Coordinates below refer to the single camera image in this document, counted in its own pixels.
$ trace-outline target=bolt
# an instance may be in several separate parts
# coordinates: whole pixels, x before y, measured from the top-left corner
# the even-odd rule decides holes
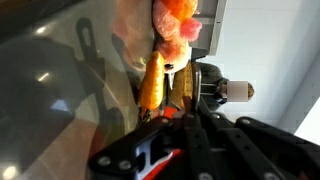
[[[126,160],[121,161],[121,162],[119,163],[119,168],[120,168],[121,170],[128,170],[128,169],[131,168],[131,163],[130,163],[129,161],[126,161]]]
[[[250,124],[250,121],[248,119],[243,119],[242,122],[245,124]]]
[[[193,114],[188,114],[187,117],[188,118],[194,118],[194,115]]]
[[[99,160],[98,160],[98,164],[100,166],[108,166],[109,164],[111,163],[111,160],[109,157],[105,156],[105,157],[101,157]]]
[[[169,121],[168,121],[168,119],[162,119],[161,120],[163,123],[165,123],[165,124],[167,124]]]
[[[218,114],[212,114],[212,116],[213,116],[214,118],[216,118],[216,119],[219,119],[219,118],[220,118],[220,116],[219,116]]]
[[[213,180],[213,178],[208,173],[200,173],[199,180]]]
[[[265,173],[264,174],[264,179],[265,180],[280,180],[280,178],[276,174],[274,174],[272,172]]]

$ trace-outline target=gray surface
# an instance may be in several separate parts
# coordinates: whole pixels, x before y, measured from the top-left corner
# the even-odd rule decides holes
[[[141,73],[122,59],[112,27],[121,16],[129,28],[140,21],[151,29],[151,2],[126,4],[149,8],[125,14],[116,1],[87,0],[0,44],[1,172],[15,166],[21,179],[84,179],[95,128],[106,144],[133,130]],[[136,43],[151,49],[153,40]]]

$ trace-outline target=orange plush toy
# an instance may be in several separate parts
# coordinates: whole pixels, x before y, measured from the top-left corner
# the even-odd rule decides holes
[[[155,0],[153,23],[163,38],[156,44],[165,59],[166,73],[184,68],[189,58],[187,51],[190,41],[195,41],[202,24],[192,18],[197,13],[198,0]]]

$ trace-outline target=table surface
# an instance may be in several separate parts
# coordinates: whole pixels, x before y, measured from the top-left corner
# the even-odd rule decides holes
[[[135,128],[151,2],[84,0],[1,42],[0,176],[86,179],[92,153]]]

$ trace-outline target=white wall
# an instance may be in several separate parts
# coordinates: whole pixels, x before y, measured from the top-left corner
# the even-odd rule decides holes
[[[308,115],[310,109],[314,106],[315,102],[320,97],[320,56],[312,63],[312,66],[308,70],[306,77],[303,79],[300,87],[295,93],[290,105],[283,114],[278,127],[288,131],[290,133],[295,133],[302,121]],[[310,119],[308,124],[312,123],[314,119]],[[300,135],[303,135],[305,128],[301,129]]]
[[[319,0],[229,0],[217,55],[201,61],[230,80],[248,80],[256,94],[220,112],[278,123],[319,52],[319,7]]]

